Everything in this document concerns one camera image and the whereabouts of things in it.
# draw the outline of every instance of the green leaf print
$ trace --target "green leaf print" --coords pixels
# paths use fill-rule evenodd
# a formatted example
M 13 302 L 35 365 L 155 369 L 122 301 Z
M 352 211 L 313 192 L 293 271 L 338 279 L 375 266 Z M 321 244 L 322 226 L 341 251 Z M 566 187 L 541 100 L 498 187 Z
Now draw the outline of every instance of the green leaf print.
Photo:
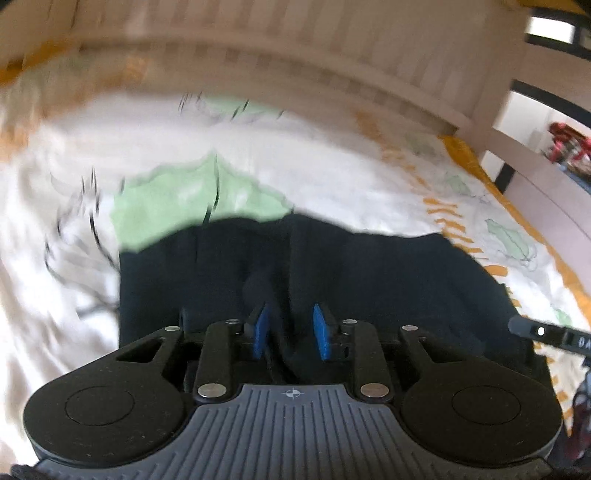
M 404 135 L 404 139 L 417 157 L 435 157 L 437 155 L 437 152 L 427 140 L 411 134 Z
M 564 325 L 566 327 L 570 327 L 573 325 L 573 321 L 570 318 L 568 313 L 563 312 L 560 309 L 554 309 L 554 313 L 556 314 L 556 319 L 558 320 L 559 324 Z
M 452 175 L 450 173 L 446 173 L 445 181 L 458 195 L 466 195 L 469 197 L 472 196 L 470 188 L 468 188 L 468 185 L 464 183 L 464 181 L 461 179 L 459 175 Z
M 518 231 L 505 228 L 492 219 L 486 221 L 486 226 L 488 231 L 503 243 L 509 257 L 523 262 L 529 261 L 535 256 Z

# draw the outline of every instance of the window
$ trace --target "window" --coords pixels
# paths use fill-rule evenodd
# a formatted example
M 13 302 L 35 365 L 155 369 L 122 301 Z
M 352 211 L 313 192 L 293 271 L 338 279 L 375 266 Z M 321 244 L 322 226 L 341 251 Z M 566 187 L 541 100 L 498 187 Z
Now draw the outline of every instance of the window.
M 527 28 L 529 35 L 552 38 L 553 40 L 572 43 L 574 37 L 574 25 L 551 18 L 531 17 Z
M 526 41 L 591 60 L 591 18 L 535 8 L 527 26 Z
M 581 28 L 581 46 L 591 50 L 591 29 Z

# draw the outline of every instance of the circular pad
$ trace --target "circular pad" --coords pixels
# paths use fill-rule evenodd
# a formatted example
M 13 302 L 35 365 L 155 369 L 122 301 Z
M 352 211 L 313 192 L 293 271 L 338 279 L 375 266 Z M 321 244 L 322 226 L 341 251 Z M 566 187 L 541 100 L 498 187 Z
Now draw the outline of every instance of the circular pad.
M 38 456 L 107 468 L 142 458 L 175 434 L 185 416 L 178 391 L 143 364 L 115 365 L 82 368 L 33 394 L 23 417 Z
M 478 466 L 545 456 L 562 423 L 551 389 L 479 359 L 433 364 L 404 396 L 401 414 L 427 450 Z
M 465 420 L 481 425 L 501 425 L 513 420 L 521 410 L 513 393 L 498 387 L 478 385 L 453 396 L 453 409 Z
M 134 398 L 120 388 L 90 387 L 68 399 L 66 413 L 82 425 L 109 425 L 127 416 L 134 403 Z

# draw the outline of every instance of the white wall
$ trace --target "white wall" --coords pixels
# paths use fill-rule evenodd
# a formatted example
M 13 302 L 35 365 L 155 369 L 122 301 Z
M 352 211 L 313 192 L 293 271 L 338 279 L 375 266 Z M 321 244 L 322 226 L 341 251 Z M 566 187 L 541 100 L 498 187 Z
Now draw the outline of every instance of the white wall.
M 553 109 L 517 92 L 509 92 L 495 128 L 533 150 L 535 133 L 548 128 Z
M 507 102 L 495 122 L 495 129 L 530 150 L 542 152 L 552 145 L 552 135 L 548 132 L 548 126 L 552 122 L 564 122 L 583 135 L 591 137 L 591 128 L 517 92 L 509 92 Z M 480 159 L 482 168 L 493 181 L 496 180 L 503 163 L 501 158 L 489 151 Z

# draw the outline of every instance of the wooden bed frame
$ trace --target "wooden bed frame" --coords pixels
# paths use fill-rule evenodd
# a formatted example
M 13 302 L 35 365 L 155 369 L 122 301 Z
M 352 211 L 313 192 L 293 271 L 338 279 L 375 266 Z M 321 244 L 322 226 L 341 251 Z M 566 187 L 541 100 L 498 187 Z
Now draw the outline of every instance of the wooden bed frame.
M 0 68 L 48 40 L 133 46 L 244 89 L 269 81 L 455 134 L 516 168 L 588 240 L 591 197 L 493 129 L 514 79 L 591 108 L 591 63 L 527 44 L 529 14 L 513 0 L 14 0 L 0 13 Z M 551 71 L 556 55 L 568 77 Z

